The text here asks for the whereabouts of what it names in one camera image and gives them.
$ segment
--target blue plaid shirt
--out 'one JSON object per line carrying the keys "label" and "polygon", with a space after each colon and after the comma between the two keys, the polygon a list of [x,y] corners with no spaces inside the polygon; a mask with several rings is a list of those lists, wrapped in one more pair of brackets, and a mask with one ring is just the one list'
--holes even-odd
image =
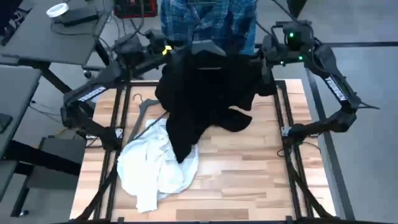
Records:
{"label": "blue plaid shirt", "polygon": [[257,0],[217,0],[214,6],[162,0],[162,32],[171,41],[213,40],[227,52],[254,53]]}

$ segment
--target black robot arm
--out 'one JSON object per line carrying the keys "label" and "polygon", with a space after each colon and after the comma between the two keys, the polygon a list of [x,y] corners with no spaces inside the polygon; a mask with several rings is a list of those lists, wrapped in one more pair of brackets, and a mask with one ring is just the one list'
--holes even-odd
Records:
{"label": "black robot arm", "polygon": [[336,65],[336,57],[332,49],[323,45],[313,37],[310,23],[277,22],[274,27],[282,27],[285,44],[280,44],[276,36],[265,36],[262,43],[263,77],[269,80],[272,67],[285,66],[288,63],[303,62],[314,75],[319,76],[333,93],[341,108],[327,119],[310,124],[294,124],[284,128],[282,135],[288,141],[303,141],[312,134],[326,131],[346,132],[356,120],[356,112],[362,103]]}
{"label": "black robot arm", "polygon": [[118,56],[117,59],[112,60],[94,80],[90,80],[64,95],[61,116],[65,127],[84,130],[88,134],[98,136],[105,150],[114,150],[116,146],[120,146],[121,140],[117,138],[115,130],[93,121],[80,106],[106,90],[126,85],[130,79],[139,78],[142,74],[166,62],[167,51],[159,52],[158,50],[159,48],[165,49],[165,46],[154,46],[153,44],[164,41],[164,37],[154,35],[156,34],[154,30],[150,30],[146,34],[151,43],[146,48],[141,45],[137,37],[125,37],[128,40],[122,45],[118,45],[116,42],[114,48]]}

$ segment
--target black clothing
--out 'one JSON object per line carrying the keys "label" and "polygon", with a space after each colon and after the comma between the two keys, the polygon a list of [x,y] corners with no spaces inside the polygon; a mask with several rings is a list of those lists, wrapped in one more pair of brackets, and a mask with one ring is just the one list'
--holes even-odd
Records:
{"label": "black clothing", "polygon": [[[155,91],[163,108],[170,112],[166,129],[178,163],[209,126],[232,132],[249,126],[252,118],[230,106],[249,111],[256,93],[268,96],[276,91],[274,82],[266,85],[262,81],[261,67],[251,65],[247,55],[222,57],[200,52],[180,58],[164,67]],[[198,69],[206,65],[221,68]]]}

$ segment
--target concrete floor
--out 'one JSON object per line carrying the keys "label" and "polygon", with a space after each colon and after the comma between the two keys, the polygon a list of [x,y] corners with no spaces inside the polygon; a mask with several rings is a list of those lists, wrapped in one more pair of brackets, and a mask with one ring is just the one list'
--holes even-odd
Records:
{"label": "concrete floor", "polygon": [[[397,40],[398,20],[395,0],[309,0],[300,19],[313,22],[315,35],[323,42],[360,42],[360,41],[395,41]],[[265,27],[274,21],[286,21],[288,17],[270,1],[259,1],[258,21]],[[143,30],[160,29],[159,18],[145,19]],[[132,27],[126,21],[127,32]],[[117,27],[112,20],[106,25],[102,38],[109,45],[117,38]],[[258,30],[256,39],[260,42],[263,33]],[[398,82],[396,55],[398,49],[383,48],[345,48],[334,49],[340,71],[348,77],[351,86],[363,101],[382,108],[380,111],[360,110],[357,122],[345,134],[333,134],[337,155],[343,170],[349,197],[358,220],[379,222],[398,222],[395,212],[398,208],[398,158],[397,141],[394,130],[397,121],[397,98],[394,97],[394,84]],[[102,65],[98,56],[93,54],[90,65]],[[76,88],[86,80],[79,66],[52,64],[50,69],[66,84]],[[276,78],[302,78],[308,93],[307,100],[314,119],[317,119],[315,105],[308,87],[307,76],[302,65],[290,65],[276,68]],[[146,79],[159,79],[159,71],[145,75]],[[339,107],[337,101],[317,79],[326,115],[331,115]],[[41,78],[34,100],[51,109],[37,106],[46,111],[57,113],[61,107],[62,94]],[[42,136],[55,134],[62,125],[41,114],[28,109],[22,120],[15,139],[37,146]],[[330,181],[331,173],[326,171]],[[15,175],[7,194],[0,203],[0,223],[55,223],[68,220],[73,202],[74,190],[31,190],[24,209],[31,214],[23,218],[9,218],[23,177]]]}

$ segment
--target wooden table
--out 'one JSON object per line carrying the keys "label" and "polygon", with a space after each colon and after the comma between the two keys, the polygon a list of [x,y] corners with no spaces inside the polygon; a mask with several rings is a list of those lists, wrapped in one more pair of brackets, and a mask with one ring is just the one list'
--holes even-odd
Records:
{"label": "wooden table", "polygon": [[[286,80],[286,85],[294,121],[311,122],[301,80]],[[124,143],[138,117],[141,103],[138,96],[134,99],[132,96],[140,93],[144,100],[155,99],[154,90],[153,86],[132,88]],[[93,119],[103,126],[109,126],[115,94],[116,90],[108,90],[97,102]],[[160,105],[152,106],[145,119],[156,119],[163,112]],[[277,156],[282,143],[273,97],[257,95],[252,110],[245,113],[253,120],[243,131],[231,133],[217,127],[205,131],[199,141],[200,163],[192,185],[181,194],[159,201],[157,211],[138,213],[136,198],[121,188],[118,179],[112,220],[118,217],[124,217],[125,221],[285,220],[286,215],[294,217],[285,161]],[[316,139],[305,141],[317,144]],[[334,215],[319,150],[309,144],[300,148],[309,189]],[[96,193],[103,156],[103,149],[86,150],[70,218],[77,217]],[[298,192],[305,214],[301,191]],[[101,217],[104,217],[107,199],[108,194],[105,194]]]}

